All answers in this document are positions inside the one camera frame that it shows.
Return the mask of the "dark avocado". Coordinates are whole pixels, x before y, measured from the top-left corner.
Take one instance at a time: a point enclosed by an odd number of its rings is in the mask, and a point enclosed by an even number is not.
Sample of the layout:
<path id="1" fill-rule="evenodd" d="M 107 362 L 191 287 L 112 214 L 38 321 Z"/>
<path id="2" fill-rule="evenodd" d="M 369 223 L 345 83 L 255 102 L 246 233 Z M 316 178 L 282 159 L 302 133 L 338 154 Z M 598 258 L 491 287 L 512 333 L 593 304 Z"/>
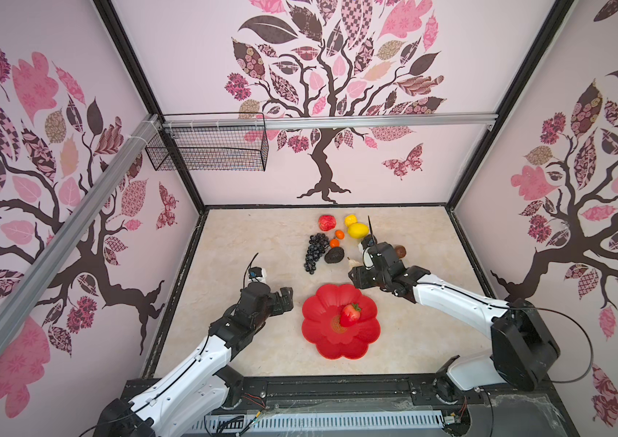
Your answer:
<path id="1" fill-rule="evenodd" d="M 333 247 L 324 255 L 327 264 L 336 264 L 345 258 L 345 250 L 342 247 Z"/>

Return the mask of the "red strawberry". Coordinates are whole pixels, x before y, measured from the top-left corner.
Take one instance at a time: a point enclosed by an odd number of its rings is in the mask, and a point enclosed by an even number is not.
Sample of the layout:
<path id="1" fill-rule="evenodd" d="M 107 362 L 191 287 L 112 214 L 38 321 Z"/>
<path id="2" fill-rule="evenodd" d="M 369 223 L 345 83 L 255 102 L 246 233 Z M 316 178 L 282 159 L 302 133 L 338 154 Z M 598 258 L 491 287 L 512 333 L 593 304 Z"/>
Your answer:
<path id="1" fill-rule="evenodd" d="M 358 303 L 347 304 L 341 311 L 339 324 L 343 328 L 349 328 L 359 322 L 361 318 L 362 308 L 360 305 Z"/>

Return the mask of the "red flower-shaped bowl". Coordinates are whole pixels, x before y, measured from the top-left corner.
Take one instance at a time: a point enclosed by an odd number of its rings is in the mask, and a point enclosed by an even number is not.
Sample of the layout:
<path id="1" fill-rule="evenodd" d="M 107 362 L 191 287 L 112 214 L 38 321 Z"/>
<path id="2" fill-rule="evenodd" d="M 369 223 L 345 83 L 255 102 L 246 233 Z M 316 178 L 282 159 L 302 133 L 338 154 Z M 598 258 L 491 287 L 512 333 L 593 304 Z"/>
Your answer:
<path id="1" fill-rule="evenodd" d="M 323 285 L 302 311 L 303 337 L 327 360 L 360 360 L 381 335 L 376 303 L 352 285 Z"/>

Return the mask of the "cream pear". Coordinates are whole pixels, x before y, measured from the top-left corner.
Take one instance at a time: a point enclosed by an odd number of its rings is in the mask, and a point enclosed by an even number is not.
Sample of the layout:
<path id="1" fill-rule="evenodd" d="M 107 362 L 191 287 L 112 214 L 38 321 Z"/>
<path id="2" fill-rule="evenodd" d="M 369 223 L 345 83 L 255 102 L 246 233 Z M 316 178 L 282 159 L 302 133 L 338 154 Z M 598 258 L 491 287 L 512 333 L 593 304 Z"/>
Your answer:
<path id="1" fill-rule="evenodd" d="M 361 267 L 363 265 L 363 262 L 359 261 L 359 260 L 354 260 L 354 259 L 347 259 L 348 261 L 348 265 L 351 269 L 355 268 L 355 267 Z"/>

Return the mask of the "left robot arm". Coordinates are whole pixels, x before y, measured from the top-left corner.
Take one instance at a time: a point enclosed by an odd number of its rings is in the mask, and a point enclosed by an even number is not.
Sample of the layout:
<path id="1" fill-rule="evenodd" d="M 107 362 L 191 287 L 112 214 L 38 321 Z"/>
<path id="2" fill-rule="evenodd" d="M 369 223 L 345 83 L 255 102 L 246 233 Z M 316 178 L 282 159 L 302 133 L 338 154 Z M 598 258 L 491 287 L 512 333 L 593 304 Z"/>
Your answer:
<path id="1" fill-rule="evenodd" d="M 200 345 L 167 375 L 125 401 L 115 399 L 90 430 L 94 436 L 181 436 L 227 402 L 241 375 L 219 372 L 248 345 L 267 320 L 292 311 L 294 290 L 272 291 L 250 282 L 240 298 L 210 325 Z"/>

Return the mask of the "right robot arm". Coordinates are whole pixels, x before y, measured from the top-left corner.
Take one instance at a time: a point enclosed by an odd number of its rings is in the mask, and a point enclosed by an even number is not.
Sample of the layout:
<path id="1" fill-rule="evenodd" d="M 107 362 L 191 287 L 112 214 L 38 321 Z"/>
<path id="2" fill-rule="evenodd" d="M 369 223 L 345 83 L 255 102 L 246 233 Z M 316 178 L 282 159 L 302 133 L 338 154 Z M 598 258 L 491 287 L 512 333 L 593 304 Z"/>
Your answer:
<path id="1" fill-rule="evenodd" d="M 560 347 L 540 315 L 542 308 L 524 299 L 487 298 L 454 286 L 428 269 L 405 267 L 387 242 L 366 238 L 358 248 L 363 264 L 348 274 L 354 287 L 377 288 L 441 311 L 490 340 L 489 349 L 456 355 L 437 371 L 434 388 L 441 391 L 441 398 L 504 383 L 518 391 L 534 391 L 560 358 Z"/>

